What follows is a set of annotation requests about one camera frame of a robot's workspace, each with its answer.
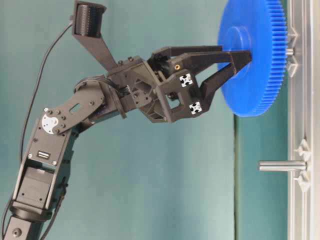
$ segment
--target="screw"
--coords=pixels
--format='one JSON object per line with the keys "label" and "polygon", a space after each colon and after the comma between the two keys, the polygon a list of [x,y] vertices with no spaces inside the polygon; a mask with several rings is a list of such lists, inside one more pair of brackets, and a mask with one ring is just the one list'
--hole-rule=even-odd
{"label": "screw", "polygon": [[12,235],[14,238],[18,238],[22,235],[22,231],[20,228],[15,228],[13,231],[12,231]]}

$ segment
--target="black cable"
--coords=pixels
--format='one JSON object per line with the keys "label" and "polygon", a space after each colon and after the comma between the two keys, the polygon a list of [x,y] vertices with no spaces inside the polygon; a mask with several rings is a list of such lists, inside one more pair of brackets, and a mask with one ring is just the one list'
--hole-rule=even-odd
{"label": "black cable", "polygon": [[51,46],[48,48],[48,50],[46,51],[43,60],[41,62],[41,66],[40,66],[40,70],[38,73],[38,77],[37,77],[37,81],[32,93],[32,97],[31,97],[31,101],[24,119],[24,124],[23,124],[23,128],[22,128],[22,133],[21,133],[21,139],[20,139],[20,153],[19,153],[19,159],[20,159],[20,163],[22,163],[23,161],[23,151],[24,151],[24,141],[25,141],[25,134],[26,134],[26,129],[27,129],[27,125],[28,125],[28,121],[29,121],[29,117],[30,117],[30,113],[31,113],[31,109],[34,105],[34,101],[37,95],[37,91],[39,88],[39,84],[41,81],[41,77],[42,77],[42,73],[44,71],[44,67],[47,61],[47,58],[51,52],[51,50],[54,48],[54,46],[56,45],[56,43],[60,40],[60,38],[65,34],[65,32],[72,26],[73,22],[71,21],[65,28],[64,30],[59,34],[59,36],[53,41],[53,43],[51,44]]}
{"label": "black cable", "polygon": [[82,79],[81,81],[79,81],[76,85],[75,85],[75,88],[77,88],[77,86],[79,84],[83,84],[83,83],[87,83],[89,81],[96,81],[96,82],[100,82],[100,83],[103,83],[103,84],[108,84],[110,87],[114,88],[117,92],[119,92],[119,87],[117,84],[115,84],[111,78],[109,77],[104,77],[104,76],[89,76],[89,77],[86,77],[84,79]]}
{"label": "black cable", "polygon": [[[58,37],[53,41],[53,43],[50,45],[50,47],[48,48],[48,50],[46,51],[44,57],[43,57],[43,60],[41,62],[41,65],[40,65],[40,70],[39,70],[39,73],[38,73],[38,76],[37,76],[37,80],[36,80],[36,84],[35,84],[35,87],[34,87],[34,90],[33,90],[33,93],[32,93],[32,97],[31,97],[31,101],[30,101],[30,104],[28,106],[28,109],[27,109],[27,113],[26,113],[26,116],[25,116],[25,119],[24,119],[24,123],[23,123],[23,128],[22,128],[22,133],[21,133],[21,138],[20,138],[20,146],[19,146],[19,163],[21,164],[22,161],[23,161],[23,151],[24,151],[24,141],[25,141],[25,135],[26,135],[26,129],[27,129],[27,126],[28,126],[28,121],[29,121],[29,118],[30,118],[30,113],[31,113],[31,110],[32,110],[32,107],[34,105],[34,102],[35,102],[35,98],[36,98],[36,95],[37,95],[37,92],[38,92],[38,88],[39,88],[39,84],[40,84],[40,81],[41,81],[41,77],[42,77],[42,73],[44,71],[44,67],[45,67],[45,64],[46,64],[46,61],[48,59],[48,56],[51,52],[51,50],[54,48],[54,46],[56,45],[56,43],[61,39],[61,37],[66,33],[66,31],[72,26],[73,22],[71,21],[64,29],[63,31],[58,35]],[[13,194],[11,195],[7,205],[5,206],[5,209],[4,209],[4,212],[3,212],[3,215],[2,215],[2,218],[1,218],[1,239],[4,240],[5,239],[5,222],[6,222],[6,216],[7,216],[7,213],[9,211],[9,208],[10,208],[10,205],[12,203],[12,198],[13,198]],[[55,219],[56,219],[56,216],[58,214],[58,211],[59,211],[59,208],[61,206],[61,202],[63,199],[59,199],[59,207],[57,205],[55,211],[54,211],[54,214],[53,214],[53,217],[50,221],[51,225],[48,226],[48,228],[45,230],[45,234],[47,235],[49,230],[51,229]]]}
{"label": "black cable", "polygon": [[4,209],[2,218],[1,218],[1,239],[2,240],[5,239],[5,222],[6,222],[6,217],[7,217],[8,210],[9,210],[11,202],[12,202],[13,195],[14,194],[12,193],[11,197],[9,198],[9,201],[5,205],[5,209]]}
{"label": "black cable", "polygon": [[44,231],[42,237],[40,238],[40,240],[45,240],[45,238],[47,237],[48,233],[50,232],[52,226],[53,226],[54,223],[55,223],[55,220],[56,220],[56,217],[57,217],[58,212],[59,212],[59,210],[60,210],[60,207],[61,207],[61,205],[62,205],[62,202],[63,202],[63,200],[65,199],[65,195],[66,195],[66,193],[67,193],[66,185],[63,184],[62,187],[63,187],[63,190],[62,190],[62,192],[61,192],[59,201],[58,201],[58,203],[57,203],[57,205],[56,205],[56,207],[55,207],[55,210],[54,210],[54,213],[53,213],[53,215],[52,215],[52,218],[51,218],[51,220],[50,220],[50,222],[49,222],[46,230]]}

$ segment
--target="metal rod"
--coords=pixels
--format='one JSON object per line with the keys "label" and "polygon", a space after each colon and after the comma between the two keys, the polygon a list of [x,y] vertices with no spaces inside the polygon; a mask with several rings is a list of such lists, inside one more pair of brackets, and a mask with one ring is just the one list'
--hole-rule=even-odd
{"label": "metal rod", "polygon": [[305,171],[305,161],[260,161],[258,169],[262,172],[295,172]]}
{"label": "metal rod", "polygon": [[287,56],[291,57],[291,56],[295,55],[295,50],[293,48],[287,48],[285,54]]}

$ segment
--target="blue gear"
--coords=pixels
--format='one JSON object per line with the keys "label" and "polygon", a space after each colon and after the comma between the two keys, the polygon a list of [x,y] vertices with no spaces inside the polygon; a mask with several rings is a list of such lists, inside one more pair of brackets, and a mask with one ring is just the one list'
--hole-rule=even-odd
{"label": "blue gear", "polygon": [[280,0],[229,0],[218,44],[250,50],[252,62],[222,86],[227,105],[241,117],[258,116],[275,101],[286,71],[287,23]]}

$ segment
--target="metal bracket plate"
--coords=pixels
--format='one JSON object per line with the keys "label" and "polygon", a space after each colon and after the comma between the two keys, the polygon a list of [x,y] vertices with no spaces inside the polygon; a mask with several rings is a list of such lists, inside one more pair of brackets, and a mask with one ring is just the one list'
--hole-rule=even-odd
{"label": "metal bracket plate", "polygon": [[53,109],[44,109],[42,128],[48,134],[61,134],[88,118],[104,100],[98,81],[84,82],[68,101]]}

